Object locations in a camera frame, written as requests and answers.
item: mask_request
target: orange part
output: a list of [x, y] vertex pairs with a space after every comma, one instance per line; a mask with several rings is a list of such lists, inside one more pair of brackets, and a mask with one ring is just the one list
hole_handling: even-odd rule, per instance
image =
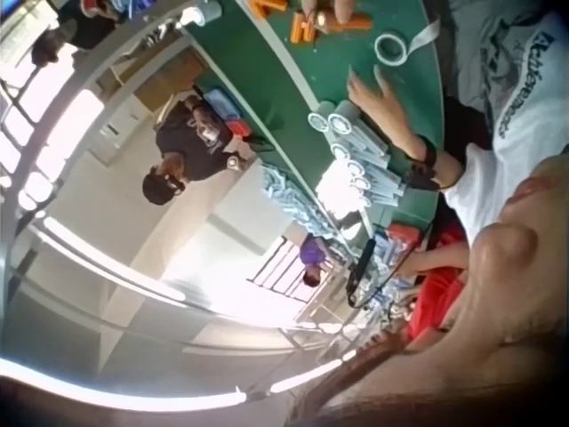
[[317, 36], [317, 29], [314, 28], [314, 25], [307, 22], [304, 26], [304, 30], [302, 31], [302, 40], [305, 42], [314, 42], [314, 39]]
[[409, 225], [392, 222], [386, 229], [389, 238], [395, 238], [405, 242], [407, 245], [418, 243], [421, 232]]
[[334, 15], [333, 11], [321, 11], [318, 13], [318, 16], [320, 16], [320, 13], [324, 14], [324, 21], [325, 21], [324, 26], [329, 31], [345, 31], [350, 29], [373, 28], [372, 19], [369, 17], [369, 15], [366, 15], [364, 13], [354, 13], [347, 24], [340, 24], [336, 20], [336, 16]]
[[269, 9], [276, 9], [278, 11], [284, 12], [288, 7], [287, 0], [253, 0], [261, 6], [268, 7]]
[[293, 25], [291, 26], [291, 43], [300, 43], [303, 37], [304, 30], [302, 24], [304, 23], [304, 13], [295, 12], [293, 15]]
[[270, 14], [270, 11], [266, 7], [261, 6], [257, 0], [249, 0], [249, 8], [252, 15], [258, 20], [265, 20]]

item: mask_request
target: window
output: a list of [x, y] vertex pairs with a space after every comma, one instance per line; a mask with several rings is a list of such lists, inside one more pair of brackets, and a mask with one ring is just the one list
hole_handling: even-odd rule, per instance
[[[300, 258], [299, 247], [281, 236], [262, 258], [260, 268], [249, 281], [276, 294], [306, 304], [316, 293], [317, 288], [302, 283], [303, 273], [304, 264]], [[324, 272], [322, 283], [327, 279], [328, 273]]]

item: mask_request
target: hair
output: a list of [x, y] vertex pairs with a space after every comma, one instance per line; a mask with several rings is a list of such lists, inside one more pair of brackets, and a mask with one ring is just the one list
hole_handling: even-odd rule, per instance
[[320, 285], [320, 279], [313, 278], [312, 276], [309, 275], [307, 271], [304, 273], [304, 276], [302, 276], [302, 282], [304, 282], [306, 286], [310, 287], [317, 287], [318, 285]]
[[50, 30], [44, 31], [34, 42], [31, 51], [32, 64], [43, 68], [50, 62], [57, 60], [57, 53], [52, 51], [52, 44], [48, 38]]
[[301, 397], [293, 407], [287, 427], [456, 427], [518, 426], [565, 414], [566, 375], [552, 375], [543, 381], [513, 383], [452, 393], [399, 394], [325, 405], [338, 394], [360, 382], [394, 354], [397, 347], [379, 343], [363, 349], [341, 368]]
[[153, 205], [165, 205], [176, 195], [176, 189], [168, 185], [164, 176], [156, 175], [156, 167], [150, 169], [142, 180], [142, 194]]

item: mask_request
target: cardboard box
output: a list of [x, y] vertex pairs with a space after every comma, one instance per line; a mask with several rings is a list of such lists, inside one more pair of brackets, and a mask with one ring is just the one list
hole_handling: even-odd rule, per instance
[[[126, 82], [158, 53], [178, 40], [179, 37], [179, 35], [173, 33], [166, 35], [161, 43], [142, 52], [130, 63], [128, 68], [122, 72], [117, 72], [118, 70], [116, 70], [119, 83], [123, 84]], [[188, 48], [167, 61], [155, 75], [134, 92], [134, 95], [150, 113], [154, 114], [165, 105], [171, 95], [191, 89], [194, 80], [206, 67], [203, 60], [193, 49]]]

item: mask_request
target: hand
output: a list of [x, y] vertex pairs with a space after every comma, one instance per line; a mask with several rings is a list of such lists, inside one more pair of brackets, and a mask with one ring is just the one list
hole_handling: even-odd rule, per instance
[[[397, 260], [397, 265], [401, 262], [401, 260], [405, 257], [404, 253], [399, 260]], [[425, 253], [423, 252], [411, 252], [403, 263], [399, 265], [397, 269], [396, 277], [398, 278], [412, 278], [418, 274], [424, 273], [424, 263], [423, 256]]]
[[[334, 14], [340, 24], [347, 24], [354, 12], [356, 0], [333, 0]], [[306, 16], [314, 15], [318, 10], [318, 0], [302, 0], [302, 10]]]
[[378, 66], [373, 68], [373, 74], [380, 90], [370, 88], [352, 69], [349, 70], [349, 100], [371, 117], [380, 129], [396, 143], [410, 132], [407, 117], [388, 82], [381, 76]]

